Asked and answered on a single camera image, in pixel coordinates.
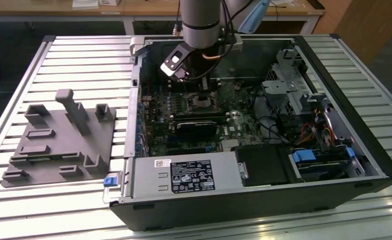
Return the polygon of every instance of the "copper pipe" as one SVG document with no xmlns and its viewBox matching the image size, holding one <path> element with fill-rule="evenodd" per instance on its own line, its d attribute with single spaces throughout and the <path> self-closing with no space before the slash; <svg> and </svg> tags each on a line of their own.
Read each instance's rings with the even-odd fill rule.
<svg viewBox="0 0 392 240">
<path fill-rule="evenodd" d="M 201 54 L 203 58 L 209 60 L 209 61 L 213 61 L 213 60 L 219 60 L 221 58 L 220 55 L 216 55 L 216 56 L 208 56 L 207 54 Z"/>
</svg>

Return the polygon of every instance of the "barcode sticker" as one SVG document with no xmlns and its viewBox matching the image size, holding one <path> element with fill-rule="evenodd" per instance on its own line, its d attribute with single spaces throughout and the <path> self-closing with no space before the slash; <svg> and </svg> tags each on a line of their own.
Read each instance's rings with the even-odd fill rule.
<svg viewBox="0 0 392 240">
<path fill-rule="evenodd" d="M 157 159 L 155 160 L 155 168 L 169 167 L 171 160 L 169 159 Z"/>
</svg>

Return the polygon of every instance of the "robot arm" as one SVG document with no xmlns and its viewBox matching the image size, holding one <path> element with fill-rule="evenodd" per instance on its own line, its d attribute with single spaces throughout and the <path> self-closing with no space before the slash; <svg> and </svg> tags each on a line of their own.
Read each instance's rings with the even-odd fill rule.
<svg viewBox="0 0 392 240">
<path fill-rule="evenodd" d="M 233 31 L 247 34 L 255 32 L 268 2 L 270 0 L 180 0 L 184 42 L 165 58 L 160 67 L 163 72 L 180 81 L 204 77 L 232 49 L 236 42 Z M 208 56 L 207 52 L 219 54 Z M 187 68 L 195 66 L 184 65 L 184 60 L 191 55 L 203 56 L 207 61 L 216 60 L 205 74 L 197 77 L 189 77 L 187 71 Z"/>
</svg>

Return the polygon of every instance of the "gray plastic block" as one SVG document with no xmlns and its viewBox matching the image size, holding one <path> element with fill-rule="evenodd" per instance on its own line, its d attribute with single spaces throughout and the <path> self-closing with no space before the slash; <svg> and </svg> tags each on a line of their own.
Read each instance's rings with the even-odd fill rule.
<svg viewBox="0 0 392 240">
<path fill-rule="evenodd" d="M 85 156 L 83 167 L 91 174 L 101 173 L 108 168 L 100 155 L 97 155 L 95 161 L 91 159 L 89 156 Z"/>
<path fill-rule="evenodd" d="M 25 181 L 28 173 L 24 170 L 8 170 L 3 174 L 3 179 L 8 182 Z"/>
<path fill-rule="evenodd" d="M 65 177 L 77 177 L 81 176 L 83 172 L 77 165 L 69 165 L 69 166 L 60 166 L 59 174 Z"/>
<path fill-rule="evenodd" d="M 51 115 L 44 105 L 31 105 L 25 112 L 25 118 L 32 125 L 47 125 L 44 117 Z"/>
<path fill-rule="evenodd" d="M 29 139 L 39 139 L 39 138 L 51 138 L 55 136 L 55 131 L 51 128 L 36 129 L 28 131 L 27 138 Z"/>
<path fill-rule="evenodd" d="M 31 105 L 29 121 L 1 185 L 17 187 L 92 179 L 108 174 L 116 110 L 99 104 L 85 110 L 73 91 L 57 91 L 65 110 Z"/>
</svg>

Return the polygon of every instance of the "slotted aluminum platform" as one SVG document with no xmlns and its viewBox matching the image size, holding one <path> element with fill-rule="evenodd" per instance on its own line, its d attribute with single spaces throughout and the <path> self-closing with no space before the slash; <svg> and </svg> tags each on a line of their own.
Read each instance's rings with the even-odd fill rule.
<svg viewBox="0 0 392 240">
<path fill-rule="evenodd" d="M 339 39 L 319 35 L 306 36 L 306 40 L 392 158 L 392 96 Z M 129 41 L 129 36 L 64 36 L 43 42 L 0 119 L 0 181 L 25 129 L 28 105 L 61 109 L 52 99 L 63 88 L 75 90 L 75 100 L 85 108 L 97 103 L 117 108 L 111 171 L 123 169 L 132 74 Z M 320 91 L 315 77 L 311 78 Z M 0 239 L 392 238 L 392 186 L 328 211 L 156 232 L 129 231 L 103 197 L 101 180 L 8 189 L 0 185 Z"/>
</svg>

